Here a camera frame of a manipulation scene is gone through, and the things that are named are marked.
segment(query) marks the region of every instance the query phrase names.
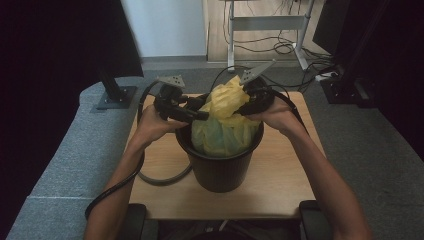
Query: black chair armrest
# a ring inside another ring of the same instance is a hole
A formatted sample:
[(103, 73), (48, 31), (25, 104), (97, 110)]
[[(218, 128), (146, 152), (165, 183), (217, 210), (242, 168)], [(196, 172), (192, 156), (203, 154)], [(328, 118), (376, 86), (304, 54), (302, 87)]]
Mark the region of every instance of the black chair armrest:
[(321, 212), (317, 201), (302, 201), (299, 210), (307, 240), (333, 239), (331, 225)]
[(128, 204), (127, 213), (117, 239), (141, 239), (146, 206), (143, 204)]

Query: black bucket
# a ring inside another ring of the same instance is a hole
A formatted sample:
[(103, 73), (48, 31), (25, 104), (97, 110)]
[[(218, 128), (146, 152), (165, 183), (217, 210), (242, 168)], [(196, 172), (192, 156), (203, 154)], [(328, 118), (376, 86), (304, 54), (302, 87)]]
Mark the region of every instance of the black bucket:
[(261, 142), (263, 134), (264, 124), (261, 122), (247, 150), (232, 157), (210, 157), (194, 149), (191, 142), (191, 124), (175, 130), (177, 141), (187, 153), (197, 181), (212, 192), (229, 192), (242, 184), (253, 150)]

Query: wooden tabletop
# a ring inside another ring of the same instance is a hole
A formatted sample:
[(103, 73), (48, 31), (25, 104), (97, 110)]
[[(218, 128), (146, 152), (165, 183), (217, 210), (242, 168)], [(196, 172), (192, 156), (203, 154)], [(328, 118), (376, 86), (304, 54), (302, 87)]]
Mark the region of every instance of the wooden tabletop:
[[(323, 151), (305, 100), (290, 92), (306, 128)], [(145, 106), (153, 102), (146, 99)], [(134, 120), (130, 136), (134, 133)], [(146, 149), (142, 172), (157, 179), (180, 173), (189, 164), (175, 134), (168, 133)], [(214, 193), (197, 183), (193, 172), (170, 186), (152, 186), (136, 177), (131, 203), (143, 203), (150, 219), (258, 219), (298, 218), (302, 200), (315, 199), (306, 174), (288, 139), (265, 126), (260, 145), (253, 152), (246, 178), (240, 187)]]

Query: person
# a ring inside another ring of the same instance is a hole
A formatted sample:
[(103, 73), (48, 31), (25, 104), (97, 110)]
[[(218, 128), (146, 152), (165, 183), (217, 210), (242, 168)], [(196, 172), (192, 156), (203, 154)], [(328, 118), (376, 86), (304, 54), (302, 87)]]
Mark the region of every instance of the person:
[[(275, 98), (267, 111), (247, 117), (265, 122), (290, 140), (316, 200), (329, 220), (334, 239), (371, 239), (369, 225), (354, 192), (321, 153), (284, 101)], [(130, 175), (143, 151), (152, 142), (186, 125), (173, 120), (164, 121), (154, 106), (148, 106), (105, 189)], [(133, 182), (130, 182), (93, 208), (87, 221), (85, 239), (115, 239), (125, 217), (132, 185)]]

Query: yellow plastic bag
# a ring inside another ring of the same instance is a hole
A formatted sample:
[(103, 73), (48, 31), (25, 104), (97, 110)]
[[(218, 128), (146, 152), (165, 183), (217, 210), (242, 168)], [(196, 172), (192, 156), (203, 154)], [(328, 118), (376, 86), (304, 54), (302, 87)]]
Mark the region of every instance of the yellow plastic bag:
[(211, 157), (230, 157), (248, 149), (258, 130), (258, 121), (234, 114), (249, 101), (238, 76), (218, 85), (200, 109), (209, 112), (207, 121), (194, 121), (191, 141), (194, 148)]

